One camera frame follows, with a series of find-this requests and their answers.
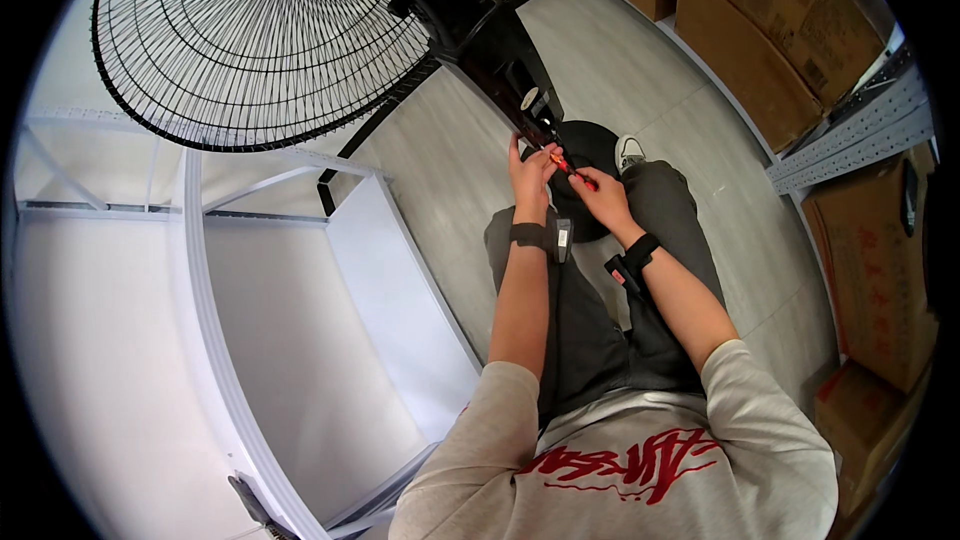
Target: black wire fan grille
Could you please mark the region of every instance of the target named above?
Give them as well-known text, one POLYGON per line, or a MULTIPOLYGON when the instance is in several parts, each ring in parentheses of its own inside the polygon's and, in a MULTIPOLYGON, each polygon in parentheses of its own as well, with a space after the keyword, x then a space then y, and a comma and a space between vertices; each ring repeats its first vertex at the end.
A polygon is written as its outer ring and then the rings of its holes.
POLYGON ((436 69, 390 0, 94 0, 114 101, 193 149, 274 150, 345 126, 436 69))

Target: white sneaker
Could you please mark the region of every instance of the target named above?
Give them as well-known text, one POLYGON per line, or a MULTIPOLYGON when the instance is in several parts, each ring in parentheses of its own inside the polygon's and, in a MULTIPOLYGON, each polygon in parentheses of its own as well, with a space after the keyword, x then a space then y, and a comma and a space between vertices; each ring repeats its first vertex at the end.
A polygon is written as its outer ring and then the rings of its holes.
POLYGON ((623 175, 630 166, 647 160, 647 156, 643 154, 641 142, 637 139, 637 136, 632 134, 620 136, 613 151, 616 158, 616 170, 620 175, 623 175))

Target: hand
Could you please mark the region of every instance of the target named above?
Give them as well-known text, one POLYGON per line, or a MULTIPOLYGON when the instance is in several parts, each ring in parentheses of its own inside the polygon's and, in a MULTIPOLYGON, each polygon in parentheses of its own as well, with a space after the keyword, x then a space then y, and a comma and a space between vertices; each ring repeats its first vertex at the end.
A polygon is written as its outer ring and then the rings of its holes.
POLYGON ((517 133, 510 136, 510 186, 513 186, 516 204, 513 223, 546 225, 546 208, 550 205, 546 183, 557 171, 557 163, 550 160, 550 154, 559 155, 564 150, 556 142, 550 142, 526 161, 521 161, 520 138, 517 133))
POLYGON ((603 223, 613 234, 620 246, 630 248, 641 236, 643 230, 630 214, 627 192, 623 184, 600 169, 580 167, 577 173, 593 179, 597 183, 596 191, 589 189, 576 175, 569 175, 570 186, 590 210, 597 222, 603 223))

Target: wrist strap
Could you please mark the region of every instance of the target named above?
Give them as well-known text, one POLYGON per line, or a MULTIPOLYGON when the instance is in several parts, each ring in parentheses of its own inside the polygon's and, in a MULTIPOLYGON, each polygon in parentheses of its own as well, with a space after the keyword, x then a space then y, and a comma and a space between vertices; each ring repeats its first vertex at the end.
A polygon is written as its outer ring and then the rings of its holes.
POLYGON ((510 226, 510 242, 517 246, 536 246, 546 252, 546 227, 540 223, 514 223, 510 226))
POLYGON ((650 255, 660 247, 660 239, 654 234, 643 234, 627 249, 623 256, 623 263, 633 275, 640 275, 641 270, 651 261, 650 255))

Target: gray t-shirt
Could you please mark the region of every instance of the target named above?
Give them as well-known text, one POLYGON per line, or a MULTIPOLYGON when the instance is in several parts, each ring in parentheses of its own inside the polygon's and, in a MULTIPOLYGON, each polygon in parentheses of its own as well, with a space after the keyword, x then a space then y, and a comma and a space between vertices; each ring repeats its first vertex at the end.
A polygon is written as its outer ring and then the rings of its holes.
POLYGON ((730 340, 706 400, 619 390, 537 440, 537 378, 488 364, 469 407, 403 492, 391 540, 823 538, 837 507, 830 446, 730 340))

